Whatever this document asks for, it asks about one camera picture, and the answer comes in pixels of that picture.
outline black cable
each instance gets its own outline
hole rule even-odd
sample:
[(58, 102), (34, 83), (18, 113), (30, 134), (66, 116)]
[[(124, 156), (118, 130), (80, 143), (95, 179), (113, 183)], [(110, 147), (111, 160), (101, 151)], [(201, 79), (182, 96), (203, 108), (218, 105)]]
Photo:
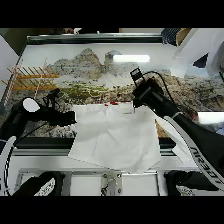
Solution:
[(8, 155), (8, 158), (6, 160), (6, 164), (5, 164), (5, 170), (4, 170), (4, 183), (5, 183), (5, 188), (7, 189), (6, 190), (6, 193), (8, 196), (11, 196), (9, 191), (8, 191), (8, 183), (7, 183), (7, 180), (8, 180), (8, 169), (9, 169), (9, 162), (10, 162), (10, 158), (11, 158), (11, 155), (12, 155), (12, 152), (13, 152), (13, 149), (16, 147), (16, 145), (24, 138), (26, 138), (28, 135), (30, 135), (31, 133), (33, 133), (34, 131), (36, 131), (37, 129), (43, 127), (44, 125), (46, 125), (48, 123), (45, 122), (44, 124), (38, 126), (37, 128), (33, 129), (32, 131), (28, 132), (26, 135), (24, 135), (23, 137), (19, 138), (18, 141), (15, 142), (15, 145), (14, 147), (11, 148), (10, 152), (9, 152), (9, 155)]
[(149, 73), (155, 73), (155, 74), (157, 74), (157, 75), (162, 79), (162, 81), (163, 81), (163, 85), (164, 85), (164, 87), (165, 87), (165, 89), (166, 89), (166, 92), (168, 93), (168, 95), (169, 95), (169, 97), (170, 97), (172, 103), (176, 106), (176, 103), (175, 103), (175, 101), (173, 100), (173, 97), (171, 96), (171, 94), (170, 94), (170, 92), (169, 92), (169, 90), (168, 90), (168, 88), (167, 88), (167, 85), (166, 85), (166, 83), (165, 83), (165, 81), (164, 81), (162, 75), (161, 75), (160, 73), (158, 73), (158, 72), (155, 72), (155, 71), (149, 71), (149, 72), (144, 73), (143, 75), (146, 75), (146, 74), (149, 74)]

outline metal bracket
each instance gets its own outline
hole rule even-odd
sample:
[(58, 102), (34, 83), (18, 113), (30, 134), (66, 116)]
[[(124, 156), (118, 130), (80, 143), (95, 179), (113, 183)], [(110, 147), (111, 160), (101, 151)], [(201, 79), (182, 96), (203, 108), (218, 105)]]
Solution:
[(122, 174), (117, 171), (103, 172), (101, 196), (119, 196), (122, 193)]

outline wrinkled white fabric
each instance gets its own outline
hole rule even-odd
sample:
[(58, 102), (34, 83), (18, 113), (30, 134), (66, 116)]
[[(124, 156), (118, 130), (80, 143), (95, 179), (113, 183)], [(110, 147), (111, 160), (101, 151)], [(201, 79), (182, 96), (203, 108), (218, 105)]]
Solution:
[(69, 157), (115, 170), (143, 173), (160, 161), (155, 114), (132, 103), (74, 105), (77, 132)]

